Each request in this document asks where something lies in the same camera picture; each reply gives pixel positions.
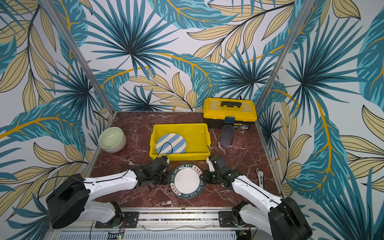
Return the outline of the green rimmed white plate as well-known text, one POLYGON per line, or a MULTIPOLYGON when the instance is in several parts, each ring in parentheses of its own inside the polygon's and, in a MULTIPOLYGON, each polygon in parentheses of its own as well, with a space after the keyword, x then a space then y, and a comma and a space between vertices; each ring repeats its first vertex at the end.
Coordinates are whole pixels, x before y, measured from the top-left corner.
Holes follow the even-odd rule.
POLYGON ((176 167, 170 175, 170 188, 181 199, 197 197, 204 189, 201 180, 202 170, 193 164, 182 164, 176 167))

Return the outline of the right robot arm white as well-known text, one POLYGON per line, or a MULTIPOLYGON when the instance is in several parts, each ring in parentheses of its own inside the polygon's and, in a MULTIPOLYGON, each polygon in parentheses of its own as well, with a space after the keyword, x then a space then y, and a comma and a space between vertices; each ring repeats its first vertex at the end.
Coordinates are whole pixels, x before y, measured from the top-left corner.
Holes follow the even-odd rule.
POLYGON ((206 184, 222 185, 247 200, 232 208, 234 224, 255 226, 274 240, 308 240, 312 236, 295 200, 267 192, 240 171, 231 170, 221 156, 210 156, 207 163, 209 169, 202 175, 206 184))

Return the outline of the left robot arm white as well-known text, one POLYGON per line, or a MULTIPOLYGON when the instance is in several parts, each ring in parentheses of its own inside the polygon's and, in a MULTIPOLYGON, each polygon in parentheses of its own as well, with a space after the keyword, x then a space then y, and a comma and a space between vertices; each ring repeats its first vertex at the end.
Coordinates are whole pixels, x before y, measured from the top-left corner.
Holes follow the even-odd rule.
POLYGON ((169 163, 168 157, 161 156, 147 165, 114 175, 82 178, 75 174, 68 177, 46 199, 52 228, 62 229, 80 221, 120 228, 126 217, 117 202, 101 203, 96 199, 148 185, 167 185, 169 163))

